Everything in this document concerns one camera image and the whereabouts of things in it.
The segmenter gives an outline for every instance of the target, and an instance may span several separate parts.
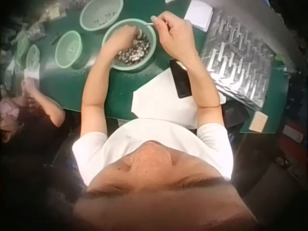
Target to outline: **bowl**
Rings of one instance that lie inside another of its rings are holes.
[[[17,55],[19,57],[23,56],[23,54],[28,50],[29,46],[30,39],[25,33],[22,32],[17,42]]]
[[[28,51],[26,58],[26,68],[29,71],[35,70],[39,65],[39,49],[36,45],[32,45]]]
[[[123,9],[123,0],[92,0],[82,10],[80,25],[87,31],[95,31],[113,24]]]
[[[55,59],[60,68],[68,68],[74,64],[82,52],[81,36],[78,32],[71,30],[66,32],[59,40]]]
[[[103,38],[102,45],[104,45],[106,43],[106,41],[108,41],[108,39],[111,37],[112,33],[116,29],[118,29],[118,28],[120,28],[124,25],[135,26],[136,28],[141,29],[142,32],[147,35],[149,42],[151,44],[151,48],[149,50],[148,55],[140,63],[133,64],[133,65],[127,65],[122,61],[114,59],[113,64],[112,64],[112,67],[114,69],[117,69],[117,70],[120,70],[120,71],[131,71],[131,70],[139,69],[149,62],[149,60],[153,56],[154,51],[156,49],[157,38],[156,38],[156,34],[155,34],[155,31],[153,30],[153,28],[151,26],[146,26],[145,23],[146,23],[145,21],[140,20],[140,19],[135,19],[135,18],[125,19],[125,20],[122,20],[122,21],[114,24],[106,32],[106,34]]]

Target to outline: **black phone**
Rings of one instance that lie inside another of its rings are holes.
[[[175,87],[180,99],[192,96],[191,83],[186,68],[177,60],[170,61],[170,68],[173,75]]]

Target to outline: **eyebrow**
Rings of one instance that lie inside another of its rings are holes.
[[[229,181],[223,177],[215,177],[208,179],[199,179],[199,180],[188,180],[183,179],[177,181],[171,185],[171,190],[182,190],[182,189],[192,189],[192,188],[209,188],[220,185],[231,185]]]
[[[209,178],[209,179],[200,179],[200,180],[188,180],[183,179],[179,180],[168,187],[171,191],[180,191],[185,189],[193,189],[193,188],[209,188],[220,185],[231,185],[231,183],[225,180],[223,177]],[[83,199],[97,199],[97,198],[115,198],[121,197],[128,194],[127,191],[101,191],[101,190],[93,190],[93,191],[85,191],[81,194],[81,198]]]

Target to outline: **white t-shirt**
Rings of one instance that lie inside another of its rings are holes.
[[[135,151],[146,141],[161,144],[197,156],[230,179],[233,155],[227,130],[220,124],[205,124],[197,136],[189,130],[164,120],[135,119],[116,130],[110,138],[91,132],[73,145],[81,177],[86,185],[107,165]]]

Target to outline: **green table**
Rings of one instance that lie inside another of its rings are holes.
[[[261,112],[268,115],[268,120],[262,133],[275,134],[284,111],[285,102],[288,95],[289,79],[284,74],[283,63],[274,62],[271,73],[269,88]],[[245,122],[241,133],[254,133],[249,130],[255,111],[248,109],[250,119]]]
[[[189,4],[190,1],[187,0],[177,0],[169,4],[165,4],[165,0],[125,0],[123,11],[117,21],[139,18],[149,22],[152,15],[159,15],[163,11],[171,11],[183,18]],[[80,111],[82,91],[87,75],[101,48],[104,34],[108,30],[107,28],[97,32],[85,31],[79,24],[79,16],[80,12],[68,11],[67,17],[48,23],[46,25],[48,35],[35,43],[41,52],[40,89],[55,99],[63,108],[74,111]],[[76,30],[81,34],[83,46],[91,54],[86,67],[82,69],[60,69],[55,63],[56,45],[51,46],[50,42],[57,32],[64,34],[69,30]],[[195,28],[194,35],[196,47],[201,50],[205,41],[205,32]],[[106,116],[127,120],[136,118],[131,113],[133,92],[169,68],[170,59],[158,43],[153,62],[145,69],[137,73],[112,69],[105,103]]]

